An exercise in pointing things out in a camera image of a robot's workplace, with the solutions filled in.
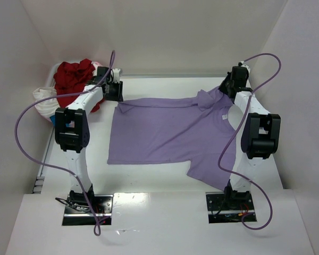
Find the purple t-shirt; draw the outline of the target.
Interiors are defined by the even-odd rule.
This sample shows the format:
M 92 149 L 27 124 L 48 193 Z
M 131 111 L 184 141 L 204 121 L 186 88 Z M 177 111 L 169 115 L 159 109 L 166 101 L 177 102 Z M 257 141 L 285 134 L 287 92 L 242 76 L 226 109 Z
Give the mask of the purple t-shirt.
M 113 114 L 108 164 L 190 162 L 188 176 L 224 189 L 236 160 L 231 99 L 214 88 L 192 98 L 141 98 Z

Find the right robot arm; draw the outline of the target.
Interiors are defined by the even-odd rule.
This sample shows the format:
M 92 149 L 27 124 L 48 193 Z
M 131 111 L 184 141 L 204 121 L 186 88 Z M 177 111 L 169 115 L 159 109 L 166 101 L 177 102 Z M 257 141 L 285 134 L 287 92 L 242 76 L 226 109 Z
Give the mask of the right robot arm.
M 262 162 L 277 151 L 281 117 L 266 110 L 247 87 L 250 68 L 239 64 L 234 66 L 221 83 L 219 90 L 239 107 L 245 120 L 241 136 L 243 152 L 237 170 L 224 189 L 223 210 L 239 210 L 250 197 L 254 181 Z

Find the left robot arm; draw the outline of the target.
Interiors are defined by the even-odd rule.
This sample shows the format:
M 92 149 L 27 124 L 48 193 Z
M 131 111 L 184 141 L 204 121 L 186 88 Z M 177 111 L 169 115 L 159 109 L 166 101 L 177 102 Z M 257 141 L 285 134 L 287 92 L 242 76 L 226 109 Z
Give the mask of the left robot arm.
M 68 204 L 88 208 L 95 200 L 93 184 L 86 163 L 86 147 L 90 140 L 87 116 L 101 101 L 123 101 L 122 70 L 100 66 L 74 102 L 55 111 L 55 141 L 60 145 L 71 172 Z

